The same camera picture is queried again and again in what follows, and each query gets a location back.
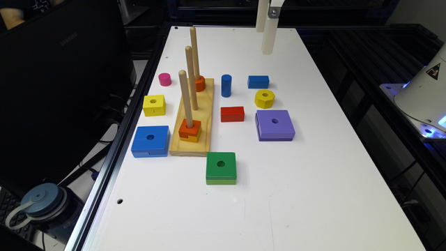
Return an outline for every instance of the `black monitor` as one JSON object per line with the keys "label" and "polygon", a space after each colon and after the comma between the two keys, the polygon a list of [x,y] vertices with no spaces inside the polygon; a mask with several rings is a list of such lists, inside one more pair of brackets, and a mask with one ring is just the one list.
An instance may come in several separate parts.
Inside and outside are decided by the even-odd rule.
{"label": "black monitor", "polygon": [[22,197],[63,180],[135,80],[116,0],[65,0],[0,34],[0,186]]}

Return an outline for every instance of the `purple block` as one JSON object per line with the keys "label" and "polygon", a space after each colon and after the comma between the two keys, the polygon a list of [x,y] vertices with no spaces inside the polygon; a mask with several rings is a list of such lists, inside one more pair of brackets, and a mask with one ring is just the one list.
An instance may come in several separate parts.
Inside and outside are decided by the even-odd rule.
{"label": "purple block", "polygon": [[259,141],[292,141],[295,135],[287,110],[257,110],[256,127]]}

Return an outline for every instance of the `pink cylinder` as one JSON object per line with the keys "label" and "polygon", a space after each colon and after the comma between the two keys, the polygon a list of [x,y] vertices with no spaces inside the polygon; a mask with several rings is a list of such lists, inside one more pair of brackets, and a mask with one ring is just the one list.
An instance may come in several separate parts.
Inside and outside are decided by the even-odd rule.
{"label": "pink cylinder", "polygon": [[170,84],[172,84],[169,73],[161,73],[160,75],[158,75],[158,79],[160,79],[161,86],[169,86]]}

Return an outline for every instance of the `screw hole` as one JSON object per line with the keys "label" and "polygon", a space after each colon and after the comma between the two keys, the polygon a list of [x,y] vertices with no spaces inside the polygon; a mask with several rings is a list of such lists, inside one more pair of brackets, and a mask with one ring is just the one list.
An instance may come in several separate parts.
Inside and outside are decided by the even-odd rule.
{"label": "screw hole", "polygon": [[218,167],[224,167],[225,165],[226,165],[226,163],[223,160],[220,160],[219,162],[217,162]]}

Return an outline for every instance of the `blue block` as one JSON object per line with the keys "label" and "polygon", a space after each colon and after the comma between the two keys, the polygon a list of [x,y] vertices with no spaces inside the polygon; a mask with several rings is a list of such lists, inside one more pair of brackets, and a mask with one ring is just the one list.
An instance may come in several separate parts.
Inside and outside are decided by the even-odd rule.
{"label": "blue block", "polygon": [[268,76],[249,76],[249,89],[267,89],[270,85],[270,78]]}
{"label": "blue block", "polygon": [[232,76],[225,74],[222,76],[222,97],[229,98],[231,97],[231,82]]}
{"label": "blue block", "polygon": [[131,148],[135,158],[167,157],[169,126],[139,126]]}

